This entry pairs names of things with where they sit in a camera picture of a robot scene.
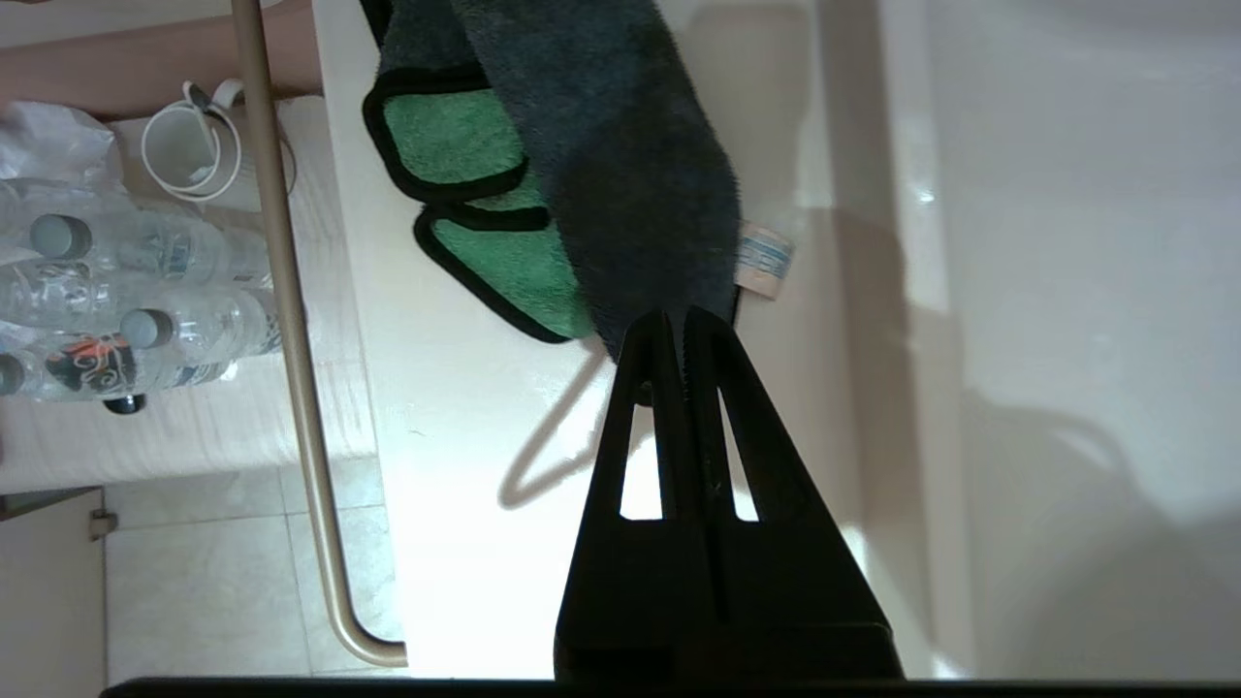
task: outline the plastic water bottle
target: plastic water bottle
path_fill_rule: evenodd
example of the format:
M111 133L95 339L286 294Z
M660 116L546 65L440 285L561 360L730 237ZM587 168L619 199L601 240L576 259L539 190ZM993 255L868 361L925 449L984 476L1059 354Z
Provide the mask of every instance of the plastic water bottle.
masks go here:
M0 395L41 401L108 400L216 380L230 364L182 366L115 334L60 334L0 354Z
M168 348L189 365L280 349L276 297L244 288L170 288L127 313L120 334L140 349Z
M82 260L192 286L258 287L272 279L262 236L221 230L168 210L134 209L94 217L46 214L31 221L29 246L52 260Z
M134 202L124 194L92 191L42 179L0 180L0 243L32 248L30 226L48 214L93 219L135 210Z
M26 260L0 267L0 320L62 332L115 332L153 281L84 262Z

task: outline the gray bottle cap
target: gray bottle cap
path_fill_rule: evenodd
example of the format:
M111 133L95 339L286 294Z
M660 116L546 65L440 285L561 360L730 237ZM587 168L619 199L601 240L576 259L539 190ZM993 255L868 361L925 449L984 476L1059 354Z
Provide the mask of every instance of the gray bottle cap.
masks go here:
M91 226L73 216L38 216L30 224L30 247L50 260L77 260L91 251Z
M26 381L26 370L12 354L0 354L0 395L12 395Z
M172 318L164 310L129 310L120 318L120 334L135 349L150 349L172 339Z

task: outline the plastic bag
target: plastic bag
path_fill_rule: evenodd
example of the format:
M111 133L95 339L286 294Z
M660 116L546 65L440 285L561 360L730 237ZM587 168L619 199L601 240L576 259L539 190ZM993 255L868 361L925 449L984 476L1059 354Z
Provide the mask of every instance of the plastic bag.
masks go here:
M120 176L117 137L91 114L41 102L12 102L0 114L0 179L123 190Z

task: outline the white mug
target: white mug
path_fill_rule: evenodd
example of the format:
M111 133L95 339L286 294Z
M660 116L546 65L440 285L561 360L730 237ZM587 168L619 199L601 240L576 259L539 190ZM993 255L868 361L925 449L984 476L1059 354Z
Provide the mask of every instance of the white mug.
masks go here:
M258 212L249 129L242 114L231 112L242 82L226 79L210 98L189 81L181 92L185 99L160 109L143 129L146 171L177 199ZM282 154L292 186L292 163L283 143Z

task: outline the dark gray towel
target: dark gray towel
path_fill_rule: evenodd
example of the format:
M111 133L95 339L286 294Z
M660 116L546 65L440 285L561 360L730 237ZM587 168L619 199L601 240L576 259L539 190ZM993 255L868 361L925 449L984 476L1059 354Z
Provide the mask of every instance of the dark gray towel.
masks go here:
M649 0L450 0L521 137L613 358L652 310L730 319L727 155Z

